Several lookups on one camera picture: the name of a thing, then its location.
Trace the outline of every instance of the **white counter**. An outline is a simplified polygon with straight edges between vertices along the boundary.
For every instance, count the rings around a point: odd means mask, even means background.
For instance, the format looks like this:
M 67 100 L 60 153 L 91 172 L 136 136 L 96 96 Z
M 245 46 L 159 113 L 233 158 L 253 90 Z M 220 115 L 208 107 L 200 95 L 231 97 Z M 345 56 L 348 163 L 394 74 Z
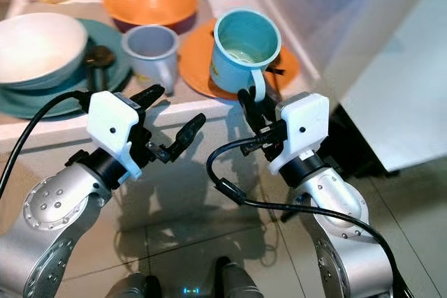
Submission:
M 307 55 L 301 48 L 299 41 L 294 39 L 290 29 L 284 20 L 282 20 L 279 12 L 272 4 L 271 0 L 202 0 L 200 3 L 208 3 L 211 8 L 209 17 L 198 19 L 198 23 L 210 19 L 211 16 L 217 17 L 226 10 L 236 7 L 250 7 L 260 12 L 268 14 L 278 25 L 283 36 L 284 45 L 291 51 L 295 52 L 300 60 L 300 74 L 296 79 L 281 92 L 283 96 L 288 96 L 299 91 L 310 90 L 318 79 L 318 73 L 308 62 Z M 79 6 L 87 4 L 101 5 L 101 0 L 69 0 L 63 5 L 79 4 Z M 27 0 L 13 0 L 9 8 L 6 18 L 14 17 L 23 13 L 29 5 Z M 181 40 L 187 36 L 185 33 L 181 36 Z M 142 89 L 142 86 L 132 78 L 129 85 L 125 88 L 124 94 L 130 96 Z M 175 85 L 175 95 L 168 97 L 170 106 L 155 107 L 149 109 L 148 122 L 153 122 L 155 126 L 169 126 L 181 124 L 188 121 L 197 111 L 204 112 L 208 119 L 220 118 L 228 114 L 236 103 L 228 100 L 212 99 L 198 94 L 191 89 L 182 78 L 178 78 Z M 20 136 L 27 121 L 15 119 L 0 114 L 0 154 L 10 151 L 16 139 Z M 63 144 L 77 140 L 85 140 L 89 136 L 85 130 L 87 125 L 87 116 L 82 115 L 72 119 L 62 121 L 42 121 L 37 125 L 34 132 L 29 137 L 25 148 L 45 147 L 48 145 Z

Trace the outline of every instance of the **green plate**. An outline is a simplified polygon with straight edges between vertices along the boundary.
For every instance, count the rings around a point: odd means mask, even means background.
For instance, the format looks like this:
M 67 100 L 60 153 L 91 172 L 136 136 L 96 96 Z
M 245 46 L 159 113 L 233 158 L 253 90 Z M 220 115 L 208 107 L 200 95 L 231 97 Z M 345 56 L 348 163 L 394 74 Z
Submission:
M 121 48 L 121 34 L 106 24 L 94 20 L 79 19 L 89 34 L 87 48 L 92 45 L 105 45 L 115 53 L 116 60 L 107 69 L 109 91 L 120 91 L 124 88 L 126 79 L 131 74 L 127 55 Z M 86 68 L 81 65 L 74 74 L 57 88 L 35 91 L 13 91 L 0 89 L 0 111 L 17 118 L 31 119 L 44 104 L 54 97 L 68 91 L 86 91 Z M 65 100 L 54 106 L 45 118 L 77 115 L 81 113 L 78 102 L 74 99 Z

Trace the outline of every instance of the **mug handle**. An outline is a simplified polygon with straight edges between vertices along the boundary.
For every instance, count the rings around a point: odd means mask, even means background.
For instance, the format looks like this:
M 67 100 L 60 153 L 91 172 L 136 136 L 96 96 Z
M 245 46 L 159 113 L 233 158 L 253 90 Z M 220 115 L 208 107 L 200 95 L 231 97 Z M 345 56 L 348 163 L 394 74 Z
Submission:
M 259 103 L 265 98 L 265 80 L 263 72 L 260 69 L 254 69 L 251 71 L 251 75 L 253 76 L 254 86 L 256 88 L 254 101 Z
M 167 94 L 171 94 L 174 91 L 174 83 L 168 66 L 164 62 L 156 62 L 156 67 L 159 70 L 162 86 L 165 88 Z

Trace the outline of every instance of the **tiled floor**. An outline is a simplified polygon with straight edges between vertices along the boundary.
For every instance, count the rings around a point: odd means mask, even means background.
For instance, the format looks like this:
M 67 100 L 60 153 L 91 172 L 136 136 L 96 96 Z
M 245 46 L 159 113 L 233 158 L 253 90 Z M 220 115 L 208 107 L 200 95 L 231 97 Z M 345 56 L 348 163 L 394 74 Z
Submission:
M 349 181 L 366 199 L 370 222 L 388 240 L 415 297 L 447 297 L 446 177 L 447 160 L 440 159 L 394 179 Z M 286 197 L 281 179 L 265 173 L 261 181 L 262 198 Z M 299 217 L 286 224 L 275 218 L 264 210 L 204 209 L 117 236 L 100 219 L 75 249 L 58 297 L 104 297 L 137 270 L 158 276 L 164 297 L 181 297 L 184 287 L 199 287 L 206 297 L 221 255 L 242 265 L 265 297 L 324 297 L 314 247 Z

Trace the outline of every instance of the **white bowl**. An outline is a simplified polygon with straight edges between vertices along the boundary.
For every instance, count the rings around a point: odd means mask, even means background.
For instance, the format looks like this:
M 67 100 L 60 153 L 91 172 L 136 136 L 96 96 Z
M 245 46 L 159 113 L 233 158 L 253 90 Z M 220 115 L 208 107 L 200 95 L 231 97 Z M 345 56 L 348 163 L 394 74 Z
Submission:
M 32 13 L 0 22 L 0 86 L 49 89 L 67 80 L 80 65 L 87 31 L 76 19 Z

